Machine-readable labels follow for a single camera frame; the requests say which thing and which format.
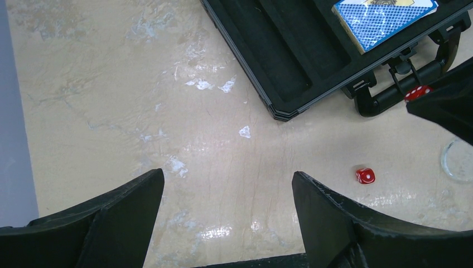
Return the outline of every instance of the glass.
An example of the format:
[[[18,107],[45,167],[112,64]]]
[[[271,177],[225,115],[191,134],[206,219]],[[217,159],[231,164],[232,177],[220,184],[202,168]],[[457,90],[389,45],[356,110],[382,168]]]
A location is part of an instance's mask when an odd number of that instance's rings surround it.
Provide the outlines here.
[[[456,181],[473,182],[473,146],[460,138],[453,139],[442,151],[443,170]]]

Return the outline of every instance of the marble floor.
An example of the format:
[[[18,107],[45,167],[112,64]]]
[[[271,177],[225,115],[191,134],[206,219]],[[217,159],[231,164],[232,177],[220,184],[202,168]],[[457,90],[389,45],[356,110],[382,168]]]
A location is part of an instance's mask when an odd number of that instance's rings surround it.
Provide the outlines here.
[[[273,120],[198,0],[7,4],[40,215],[163,168],[145,267],[303,252],[298,170],[406,221],[473,228],[473,184],[440,166],[452,134],[403,103],[360,117],[341,92]],[[469,30],[455,65],[473,56],[472,42]],[[436,47],[419,47],[422,66]],[[392,82],[377,73],[374,92]],[[376,183],[359,184],[358,165]]]

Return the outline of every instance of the black case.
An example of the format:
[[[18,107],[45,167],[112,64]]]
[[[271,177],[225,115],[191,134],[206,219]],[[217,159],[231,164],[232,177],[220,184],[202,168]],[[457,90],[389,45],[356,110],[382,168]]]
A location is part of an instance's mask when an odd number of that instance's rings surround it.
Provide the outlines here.
[[[437,0],[437,12],[421,18],[371,51],[360,54],[332,13],[339,0],[201,0],[275,119],[287,121],[337,89],[357,111],[375,116],[419,84],[451,66],[460,33],[471,26],[473,0]],[[410,57],[429,36],[439,45],[420,69]],[[373,69],[388,64],[394,84],[376,96]],[[396,74],[409,74],[398,81]]]

